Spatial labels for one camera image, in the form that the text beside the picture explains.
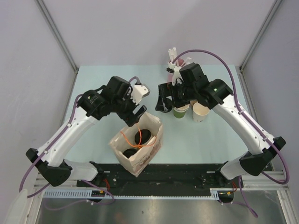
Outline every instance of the table surface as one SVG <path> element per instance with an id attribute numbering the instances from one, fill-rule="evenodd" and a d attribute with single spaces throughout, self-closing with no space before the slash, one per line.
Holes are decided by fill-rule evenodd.
<path id="1" fill-rule="evenodd" d="M 235 66 L 229 67 L 236 82 L 239 102 L 246 109 Z M 167 82 L 168 73 L 165 68 L 166 66 L 162 65 L 81 66 L 66 118 L 70 116 L 71 107 L 78 94 L 107 84 L 111 76 L 120 76 L 126 80 L 138 76 L 151 90 L 150 95 L 141 101 L 142 105 L 148 108 L 147 112 L 159 117 L 164 125 L 163 145 L 150 163 L 223 163 L 246 152 L 247 148 L 241 138 L 213 111 L 201 123 L 192 120 L 191 108 L 182 119 L 175 118 L 172 112 L 155 111 L 157 86 Z M 228 72 L 223 65 L 202 65 L 202 69 L 210 81 L 220 78 L 232 88 Z M 118 163 L 108 143 L 125 125 L 116 114 L 102 118 L 78 140 L 66 159 L 77 162 Z"/>

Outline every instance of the gray wall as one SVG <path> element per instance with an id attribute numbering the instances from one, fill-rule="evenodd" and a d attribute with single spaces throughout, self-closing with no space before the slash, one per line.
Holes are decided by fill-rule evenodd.
<path id="1" fill-rule="evenodd" d="M 75 75 L 33 0 L 2 0 L 0 31 L 2 223 L 30 166 L 25 152 L 59 128 Z"/>
<path id="2" fill-rule="evenodd" d="M 289 165 L 289 187 L 299 208 L 298 0 L 284 1 L 244 73 L 259 123 L 287 142 L 282 154 Z M 274 165 L 282 168 L 277 159 Z"/>
<path id="3" fill-rule="evenodd" d="M 275 0 L 45 0 L 78 65 L 165 64 L 168 48 L 245 57 Z M 205 54 L 201 64 L 220 63 Z"/>

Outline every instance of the metal frame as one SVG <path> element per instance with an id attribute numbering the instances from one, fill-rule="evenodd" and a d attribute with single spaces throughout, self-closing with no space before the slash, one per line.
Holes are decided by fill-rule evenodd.
<path id="1" fill-rule="evenodd" d="M 68 50 L 57 26 L 55 25 L 55 22 L 53 21 L 45 3 L 43 0 L 35 0 L 37 7 L 40 9 L 42 15 L 44 16 L 50 30 L 52 31 L 52 34 L 54 35 L 55 39 L 57 40 L 58 45 L 61 47 L 61 50 L 66 56 L 66 59 L 68 60 L 69 64 L 73 68 L 74 72 L 78 73 L 78 67 L 76 66 L 74 59 L 71 56 L 70 51 Z"/>
<path id="2" fill-rule="evenodd" d="M 249 48 L 249 51 L 247 52 L 244 60 L 241 63 L 241 71 L 244 70 L 248 60 L 250 59 L 250 57 L 252 56 L 254 50 L 256 49 L 256 47 L 258 46 L 259 42 L 261 41 L 263 35 L 265 34 L 268 26 L 270 25 L 271 21 L 274 18 L 274 15 L 276 14 L 277 10 L 279 9 L 279 7 L 281 6 L 281 4 L 283 3 L 284 0 L 275 0 L 275 2 L 272 5 L 272 8 L 270 9 L 270 11 L 268 12 L 265 21 L 263 22 L 261 28 L 259 29 L 257 36 L 255 37 L 252 45 Z"/>

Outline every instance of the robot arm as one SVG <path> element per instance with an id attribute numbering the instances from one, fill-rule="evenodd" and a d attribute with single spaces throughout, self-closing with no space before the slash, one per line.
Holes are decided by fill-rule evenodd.
<path id="1" fill-rule="evenodd" d="M 169 112 L 172 107 L 182 107 L 197 100 L 203 106 L 214 110 L 234 129 L 248 148 L 248 152 L 232 161 L 227 161 L 218 170 L 220 181 L 231 180 L 236 176 L 249 173 L 259 175 L 274 158 L 276 152 L 237 110 L 232 90 L 220 79 L 209 82 L 198 64 L 192 63 L 179 70 L 175 84 L 159 85 L 159 98 L 156 111 Z M 266 132 L 246 111 L 266 137 L 279 150 L 285 145 L 282 137 L 274 138 Z"/>
<path id="2" fill-rule="evenodd" d="M 136 114 L 133 110 L 149 93 L 150 89 L 141 83 L 131 86 L 120 77 L 112 77 L 107 86 L 85 92 L 78 101 L 77 97 L 70 119 L 43 146 L 29 149 L 26 156 L 31 162 L 40 157 L 35 166 L 52 186 L 69 179 L 92 180 L 101 172 L 96 164 L 67 161 L 65 156 L 91 126 L 112 112 L 128 126 L 137 123 L 147 108 L 143 105 Z"/>

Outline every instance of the purple cable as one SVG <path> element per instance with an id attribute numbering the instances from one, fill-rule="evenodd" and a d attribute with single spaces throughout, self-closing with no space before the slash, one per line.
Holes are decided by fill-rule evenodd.
<path id="1" fill-rule="evenodd" d="M 79 94 L 74 102 L 74 106 L 71 112 L 71 116 L 69 119 L 68 123 L 71 123 L 73 121 L 73 118 L 75 116 L 75 111 L 76 111 L 76 105 L 77 105 L 77 101 L 79 99 L 79 97 L 81 97 L 82 94 Z M 37 157 L 37 159 L 31 164 L 31 166 L 29 167 L 29 169 L 26 171 L 25 175 L 22 178 L 22 181 L 20 183 L 20 187 L 19 187 L 19 192 L 23 189 L 24 187 L 24 183 L 29 175 L 29 173 L 31 172 L 31 170 L 33 169 L 33 167 L 40 161 L 40 159 L 45 155 L 45 152 L 48 152 L 48 150 L 58 141 L 58 139 L 65 133 L 65 131 L 68 129 L 68 126 L 65 126 L 64 129 L 56 136 L 56 138 L 45 148 L 45 150 Z M 49 184 L 43 186 L 41 189 L 39 189 L 37 192 L 35 192 L 34 194 L 31 194 L 29 196 L 27 196 L 27 198 L 31 198 L 37 194 L 39 194 L 41 191 L 43 191 L 46 187 L 48 187 Z"/>
<path id="2" fill-rule="evenodd" d="M 141 83 L 141 82 L 140 82 L 140 79 L 139 79 L 137 76 L 132 77 L 132 78 L 129 80 L 129 83 L 132 82 L 134 79 L 136 79 L 136 83 L 137 83 L 137 84 L 140 84 L 140 83 Z"/>
<path id="3" fill-rule="evenodd" d="M 253 121 L 244 113 L 242 112 L 242 109 L 241 107 L 239 106 L 239 101 L 238 101 L 238 97 L 237 97 L 237 90 L 236 90 L 236 87 L 235 87 L 235 81 L 234 81 L 234 77 L 233 77 L 233 74 L 232 72 L 230 71 L 228 65 L 216 54 L 210 52 L 210 51 L 207 51 L 207 50 L 200 50 L 200 49 L 192 49 L 192 50 L 187 50 L 187 51 L 184 51 L 183 53 L 179 54 L 174 60 L 172 63 L 175 63 L 176 60 L 178 60 L 182 55 L 186 54 L 186 53 L 189 53 L 189 52 L 202 52 L 202 53 L 206 53 L 206 54 L 209 54 L 209 55 L 212 55 L 214 57 L 216 57 L 223 65 L 224 67 L 227 69 L 228 73 L 229 73 L 229 76 L 230 76 L 230 79 L 231 79 L 231 82 L 232 82 L 232 85 L 233 85 L 233 96 L 234 96 L 234 99 L 235 99 L 235 105 L 236 105 L 236 108 L 238 109 L 238 111 L 240 112 L 240 114 L 254 127 L 254 129 L 256 129 L 256 131 L 262 136 L 263 139 L 266 139 L 266 142 L 275 150 L 275 152 L 277 153 L 277 155 L 280 157 L 280 160 L 285 168 L 285 180 L 284 181 L 279 181 L 279 180 L 275 180 L 274 178 L 272 178 L 271 176 L 269 176 L 268 174 L 266 174 L 265 172 L 262 171 L 262 174 L 264 174 L 266 177 L 268 177 L 270 180 L 274 181 L 275 183 L 278 183 L 278 184 L 287 184 L 290 180 L 290 173 L 289 173 L 289 168 L 286 164 L 286 161 L 283 157 L 283 155 L 280 153 L 280 151 L 277 149 L 277 147 L 266 137 L 266 135 L 258 128 L 258 126 L 256 126 Z"/>
<path id="4" fill-rule="evenodd" d="M 245 203 L 242 203 L 242 202 L 223 203 L 223 202 L 221 201 L 221 199 L 219 199 L 218 201 L 219 201 L 221 204 L 224 204 L 224 205 L 238 204 L 238 205 L 245 206 L 245 207 L 247 207 L 247 208 L 249 209 L 249 211 L 253 214 L 253 216 L 254 216 L 255 218 L 258 218 L 258 214 L 256 213 L 256 211 L 253 210 L 253 208 L 251 208 L 251 207 L 249 206 L 249 203 L 248 203 L 248 201 L 247 201 L 247 199 L 246 199 L 246 197 L 245 197 L 245 195 L 244 195 L 244 192 L 243 192 L 243 189 L 242 189 L 242 186 L 241 186 L 241 176 L 239 176 L 239 178 L 238 178 L 238 182 L 239 182 L 239 189 L 240 189 L 241 195 L 242 195 L 242 197 L 243 197 Z"/>
<path id="5" fill-rule="evenodd" d="M 107 190 L 105 190 L 105 189 L 103 189 L 103 188 L 100 188 L 100 187 L 98 187 L 98 186 L 96 186 L 96 185 L 90 183 L 89 181 L 86 181 L 86 180 L 82 180 L 82 181 L 85 182 L 85 183 L 87 183 L 87 184 L 89 184 L 90 186 L 92 186 L 92 187 L 94 187 L 94 188 L 97 188 L 97 189 L 99 189 L 99 190 L 104 191 L 105 193 L 107 193 L 108 195 L 110 195 L 110 196 L 112 197 L 112 201 L 110 201 L 110 202 L 100 203 L 100 202 L 93 202 L 93 201 L 90 201 L 92 204 L 97 204 L 97 205 L 109 205 L 109 204 L 112 204 L 112 203 L 115 201 L 114 196 L 113 196 L 109 191 L 107 191 Z M 61 208 L 55 208 L 55 209 L 53 209 L 53 208 L 49 208 L 49 207 L 47 206 L 47 204 L 46 204 L 46 201 L 44 201 L 43 205 L 45 206 L 45 208 L 46 208 L 47 210 L 50 210 L 50 211 L 59 211 L 59 210 L 62 210 L 62 209 L 66 209 L 66 208 L 68 208 L 68 207 L 70 207 L 70 206 L 72 206 L 72 205 L 74 205 L 74 204 L 81 203 L 81 202 L 87 202 L 87 201 L 89 201 L 89 200 L 88 200 L 88 199 L 79 200 L 79 201 L 72 202 L 72 203 L 70 203 L 70 204 L 68 204 L 68 205 L 66 205 L 66 206 L 61 207 Z"/>

